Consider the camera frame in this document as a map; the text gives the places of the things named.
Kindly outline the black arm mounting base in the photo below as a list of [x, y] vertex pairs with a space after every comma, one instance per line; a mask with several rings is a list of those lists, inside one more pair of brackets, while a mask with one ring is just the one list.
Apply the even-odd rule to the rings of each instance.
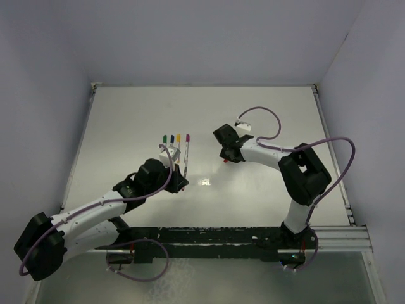
[[130, 227], [111, 220], [118, 237], [105, 246], [110, 264], [145, 264], [155, 258], [253, 259], [300, 266], [306, 250], [318, 249], [318, 237], [307, 228], [292, 234], [285, 227]]

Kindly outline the purple marker pen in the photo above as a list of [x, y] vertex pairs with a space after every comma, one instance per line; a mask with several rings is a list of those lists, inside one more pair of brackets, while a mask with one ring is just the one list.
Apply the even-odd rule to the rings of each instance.
[[185, 168], [188, 166], [188, 159], [189, 159], [189, 143], [190, 143], [190, 134], [186, 134], [185, 138], [185, 154], [184, 154], [184, 165]]

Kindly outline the yellow marker pen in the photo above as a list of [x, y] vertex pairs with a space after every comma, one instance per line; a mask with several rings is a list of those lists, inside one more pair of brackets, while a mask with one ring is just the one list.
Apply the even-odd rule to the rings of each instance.
[[177, 149], [178, 149], [178, 155], [177, 155], [177, 159], [176, 159], [176, 163], [177, 163], [177, 164], [180, 163], [180, 154], [181, 154], [180, 145], [181, 145], [181, 135], [180, 135], [180, 134], [177, 134], [177, 135], [176, 135], [176, 147], [177, 147]]

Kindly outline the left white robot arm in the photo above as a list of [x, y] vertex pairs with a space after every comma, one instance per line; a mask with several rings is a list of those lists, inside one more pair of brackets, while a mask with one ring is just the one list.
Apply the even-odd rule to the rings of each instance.
[[34, 215], [14, 245], [19, 275], [41, 281], [88, 250], [126, 247], [130, 233], [119, 227], [121, 216], [161, 191], [178, 193], [188, 183], [177, 164], [151, 158], [93, 202], [52, 216]]

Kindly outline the red marker pen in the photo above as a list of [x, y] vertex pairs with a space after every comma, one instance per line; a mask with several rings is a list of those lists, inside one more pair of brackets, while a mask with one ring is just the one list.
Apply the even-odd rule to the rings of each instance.
[[185, 153], [184, 153], [184, 172], [183, 172], [184, 179], [186, 179], [186, 177], [187, 177], [188, 159], [189, 159], [189, 148], [186, 147]]

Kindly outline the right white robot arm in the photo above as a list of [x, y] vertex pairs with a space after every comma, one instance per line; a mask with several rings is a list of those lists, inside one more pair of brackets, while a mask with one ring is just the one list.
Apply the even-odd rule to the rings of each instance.
[[316, 199], [325, 193], [332, 178], [312, 148], [300, 146], [288, 149], [277, 146], [266, 149], [256, 138], [246, 134], [239, 136], [229, 124], [224, 124], [213, 132], [221, 145], [220, 157], [240, 163], [252, 162], [265, 165], [281, 173], [286, 190], [291, 197], [289, 211], [282, 226], [282, 242], [295, 248], [304, 240], [303, 231], [309, 226], [308, 216]]

